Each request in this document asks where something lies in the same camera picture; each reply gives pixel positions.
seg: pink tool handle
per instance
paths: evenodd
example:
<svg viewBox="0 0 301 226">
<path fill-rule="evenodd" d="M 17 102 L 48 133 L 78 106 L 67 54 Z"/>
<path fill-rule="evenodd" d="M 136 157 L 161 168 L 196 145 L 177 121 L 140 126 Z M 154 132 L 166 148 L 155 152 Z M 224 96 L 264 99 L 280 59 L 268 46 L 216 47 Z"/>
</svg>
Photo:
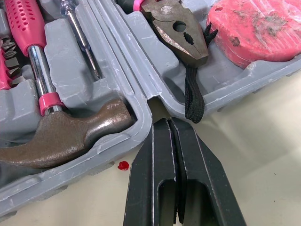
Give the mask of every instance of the pink tool handle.
<svg viewBox="0 0 301 226">
<path fill-rule="evenodd" d="M 4 0 L 11 33 L 27 57 L 29 46 L 46 46 L 45 22 L 36 0 Z"/>
<path fill-rule="evenodd" d="M 144 0 L 134 0 L 133 11 L 141 11 L 140 5 Z"/>
<path fill-rule="evenodd" d="M 7 67 L 4 64 L 5 59 L 3 56 L 3 50 L 0 51 L 0 90 L 10 89 L 10 82 L 12 81 L 6 74 L 8 71 Z"/>
</svg>

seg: chrome metal rod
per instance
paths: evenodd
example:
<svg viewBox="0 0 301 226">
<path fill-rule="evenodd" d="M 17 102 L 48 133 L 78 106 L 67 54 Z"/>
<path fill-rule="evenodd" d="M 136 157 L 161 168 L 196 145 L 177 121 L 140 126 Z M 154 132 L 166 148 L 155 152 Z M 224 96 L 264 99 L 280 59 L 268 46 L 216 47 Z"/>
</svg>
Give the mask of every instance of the chrome metal rod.
<svg viewBox="0 0 301 226">
<path fill-rule="evenodd" d="M 30 46 L 27 51 L 36 80 L 39 97 L 47 93 L 55 93 L 55 87 L 50 78 L 50 69 L 43 49 L 39 46 Z M 56 111 L 62 111 L 61 106 L 53 106 L 47 109 L 45 115 Z"/>
<path fill-rule="evenodd" d="M 64 4 L 61 4 L 62 7 L 64 7 L 63 12 L 68 18 L 69 24 L 72 28 L 72 31 L 75 35 L 75 38 L 77 40 L 77 43 L 81 49 L 86 54 L 87 57 L 87 63 L 89 64 L 88 66 L 90 67 L 90 70 L 92 71 L 93 75 L 95 76 L 96 79 L 100 79 L 100 74 L 98 73 L 98 69 L 95 63 L 95 60 L 93 58 L 93 53 L 91 50 L 91 47 L 89 45 L 89 42 L 79 24 L 79 21 L 76 17 L 75 11 L 73 6 L 68 2 L 68 1 L 63 1 Z"/>
</svg>

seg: pliers head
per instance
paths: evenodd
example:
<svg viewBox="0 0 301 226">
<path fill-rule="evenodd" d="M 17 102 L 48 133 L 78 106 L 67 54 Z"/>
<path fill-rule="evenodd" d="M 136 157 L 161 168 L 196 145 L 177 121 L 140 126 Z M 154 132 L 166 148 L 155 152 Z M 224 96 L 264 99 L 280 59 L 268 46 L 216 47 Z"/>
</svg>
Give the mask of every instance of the pliers head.
<svg viewBox="0 0 301 226">
<path fill-rule="evenodd" d="M 179 0 L 144 0 L 141 11 L 159 39 L 190 67 L 206 63 L 208 49 L 193 13 Z"/>
</svg>

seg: black clamp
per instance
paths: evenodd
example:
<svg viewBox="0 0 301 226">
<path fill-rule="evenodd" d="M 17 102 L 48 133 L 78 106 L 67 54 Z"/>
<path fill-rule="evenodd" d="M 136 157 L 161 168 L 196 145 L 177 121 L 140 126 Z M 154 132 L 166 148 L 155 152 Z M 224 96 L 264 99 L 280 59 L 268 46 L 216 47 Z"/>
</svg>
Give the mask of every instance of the black clamp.
<svg viewBox="0 0 301 226">
<path fill-rule="evenodd" d="M 220 161 L 187 122 L 156 122 L 131 168 L 123 226 L 246 226 Z"/>
</svg>

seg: tape measure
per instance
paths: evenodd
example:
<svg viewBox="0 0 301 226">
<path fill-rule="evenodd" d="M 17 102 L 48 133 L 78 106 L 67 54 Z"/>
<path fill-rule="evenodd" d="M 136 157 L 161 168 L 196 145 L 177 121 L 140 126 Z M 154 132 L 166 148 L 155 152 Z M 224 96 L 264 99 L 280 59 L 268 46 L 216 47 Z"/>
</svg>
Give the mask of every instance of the tape measure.
<svg viewBox="0 0 301 226">
<path fill-rule="evenodd" d="M 208 14 L 215 43 L 234 64 L 283 62 L 301 53 L 301 0 L 221 0 Z"/>
</svg>

